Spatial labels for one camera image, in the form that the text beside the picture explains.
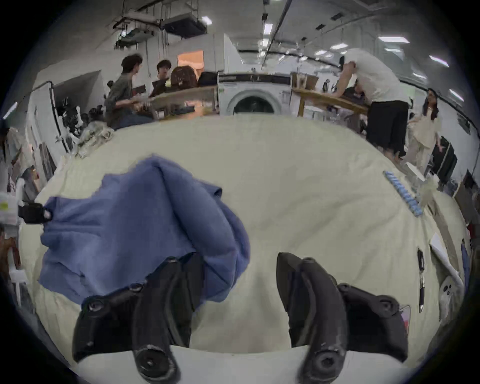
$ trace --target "blue towel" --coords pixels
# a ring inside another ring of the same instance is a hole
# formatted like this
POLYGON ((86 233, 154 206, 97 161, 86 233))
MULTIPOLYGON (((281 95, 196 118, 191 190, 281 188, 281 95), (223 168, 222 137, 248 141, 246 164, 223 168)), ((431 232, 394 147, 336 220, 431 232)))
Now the blue towel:
POLYGON ((151 157, 129 173, 106 175, 91 198, 50 198, 39 282, 81 304, 143 282, 168 257, 199 252, 202 301, 222 301, 247 268, 250 244, 221 195, 177 164, 151 157))

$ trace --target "screw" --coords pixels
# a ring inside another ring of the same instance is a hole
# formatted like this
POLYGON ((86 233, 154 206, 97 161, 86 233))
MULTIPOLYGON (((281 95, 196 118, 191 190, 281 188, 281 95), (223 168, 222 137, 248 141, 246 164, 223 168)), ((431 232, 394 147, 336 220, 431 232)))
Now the screw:
POLYGON ((132 285, 130 285, 129 289, 132 292, 138 293, 143 289, 143 285, 142 284, 132 284, 132 285))
POLYGON ((98 312, 103 309, 103 303, 100 300, 96 300, 88 304, 88 309, 92 312, 98 312))

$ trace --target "bed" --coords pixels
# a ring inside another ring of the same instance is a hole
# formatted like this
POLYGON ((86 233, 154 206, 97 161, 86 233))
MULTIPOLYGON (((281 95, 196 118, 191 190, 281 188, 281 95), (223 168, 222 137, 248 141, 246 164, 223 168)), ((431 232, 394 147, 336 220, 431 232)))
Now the bed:
MULTIPOLYGON (((89 197, 106 173, 126 172, 151 154, 221 186, 223 201, 250 236, 247 271, 224 302, 208 302, 198 311, 191 348, 225 353, 290 348, 288 316, 276 287, 276 257, 291 252, 313 257, 339 283, 410 305, 406 364, 415 367, 422 361, 440 325, 441 281, 428 246, 439 231, 428 210, 421 218, 408 210, 383 171, 394 172, 404 184, 405 177, 369 143, 340 126, 283 116, 156 122, 117 131, 91 156, 69 159, 37 201, 45 203, 53 195, 89 197), (426 264, 421 314, 417 248, 426 264)), ((438 204, 455 211, 455 202, 443 199, 438 204)), ((461 215, 449 227, 455 239, 465 236, 468 244, 461 215)), ((45 329, 75 369, 72 336, 80 306, 38 284, 47 250, 41 233, 41 226, 21 230, 29 293, 45 329)))

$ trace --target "pen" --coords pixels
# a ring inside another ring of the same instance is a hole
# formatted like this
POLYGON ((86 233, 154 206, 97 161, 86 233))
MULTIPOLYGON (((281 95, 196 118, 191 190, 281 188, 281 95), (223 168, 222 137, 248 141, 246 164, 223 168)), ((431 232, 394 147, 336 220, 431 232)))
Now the pen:
POLYGON ((425 260, 423 259, 423 252, 420 249, 417 251, 417 257, 419 260, 419 269, 420 269, 419 313, 421 313, 423 311, 423 305, 425 304, 425 279, 423 277, 423 271, 425 270, 425 260))
POLYGON ((420 274, 420 304, 419 304, 419 313, 423 311, 423 305, 425 303, 425 281, 423 279, 423 274, 420 274))

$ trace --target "washing machine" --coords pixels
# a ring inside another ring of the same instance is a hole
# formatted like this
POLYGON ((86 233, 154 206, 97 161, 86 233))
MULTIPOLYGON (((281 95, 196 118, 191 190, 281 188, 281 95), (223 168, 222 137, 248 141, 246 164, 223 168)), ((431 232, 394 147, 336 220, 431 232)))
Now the washing machine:
POLYGON ((291 77, 286 74, 220 73, 220 115, 273 113, 291 115, 291 77))

